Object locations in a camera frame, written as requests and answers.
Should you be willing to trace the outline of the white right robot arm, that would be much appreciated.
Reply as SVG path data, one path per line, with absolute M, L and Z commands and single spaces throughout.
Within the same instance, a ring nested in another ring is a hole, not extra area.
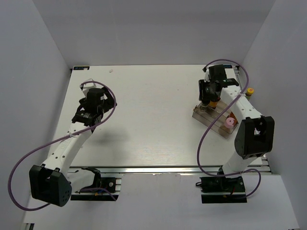
M 203 68 L 205 78 L 199 80 L 199 101 L 201 108 L 224 102 L 233 113 L 239 125 L 234 140 L 235 152 L 221 167 L 221 175 L 216 180 L 217 187 L 228 191 L 234 179 L 257 158 L 270 152 L 273 146 L 275 121 L 257 111 L 240 89 L 235 78 L 228 77 L 223 64 Z

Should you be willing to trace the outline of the yellow oil bottle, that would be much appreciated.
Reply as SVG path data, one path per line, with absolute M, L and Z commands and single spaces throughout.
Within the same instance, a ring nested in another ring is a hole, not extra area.
M 247 88 L 247 90 L 245 92 L 246 99 L 249 101 L 253 94 L 254 94 L 254 89 L 253 88 Z

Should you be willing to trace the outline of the red lid sauce jar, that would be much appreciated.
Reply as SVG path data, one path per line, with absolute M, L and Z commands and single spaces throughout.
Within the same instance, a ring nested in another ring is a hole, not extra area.
M 216 109 L 216 107 L 217 107 L 217 105 L 218 105 L 218 102 L 219 102 L 219 101 L 210 101 L 210 102 L 209 102 L 209 107 L 210 107 L 211 109 Z

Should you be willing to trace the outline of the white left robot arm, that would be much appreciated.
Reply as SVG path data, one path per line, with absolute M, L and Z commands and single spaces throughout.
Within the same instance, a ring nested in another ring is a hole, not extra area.
M 100 171 L 84 167 L 70 173 L 69 168 L 85 141 L 102 122 L 104 113 L 115 108 L 115 100 L 106 87 L 84 91 L 72 118 L 68 137 L 59 142 L 53 153 L 29 171 L 32 198 L 64 206 L 75 192 L 97 191 L 101 188 Z

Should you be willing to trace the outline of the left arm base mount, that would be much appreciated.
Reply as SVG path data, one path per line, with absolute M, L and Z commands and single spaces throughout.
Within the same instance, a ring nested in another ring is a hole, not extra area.
M 101 173 L 96 168 L 83 167 L 68 172 L 72 201 L 116 201 L 121 178 Z

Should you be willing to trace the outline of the black lid pepper shaker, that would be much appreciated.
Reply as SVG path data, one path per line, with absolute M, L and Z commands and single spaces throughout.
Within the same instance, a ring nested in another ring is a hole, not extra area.
M 200 111 L 202 111 L 202 112 L 207 112 L 208 111 L 208 107 L 209 107 L 209 104 L 208 103 L 203 103 L 203 102 L 201 102 L 200 106 L 199 106 Z

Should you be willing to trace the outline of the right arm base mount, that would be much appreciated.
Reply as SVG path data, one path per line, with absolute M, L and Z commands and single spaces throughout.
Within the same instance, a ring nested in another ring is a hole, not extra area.
M 243 178 L 201 177 L 196 187 L 201 189 L 203 204 L 247 203 Z

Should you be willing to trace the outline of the pink lid spice shaker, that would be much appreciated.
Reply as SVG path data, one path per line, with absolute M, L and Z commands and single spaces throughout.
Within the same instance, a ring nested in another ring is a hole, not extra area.
M 221 129 L 228 134 L 231 134 L 236 127 L 236 120 L 228 117 L 221 126 Z

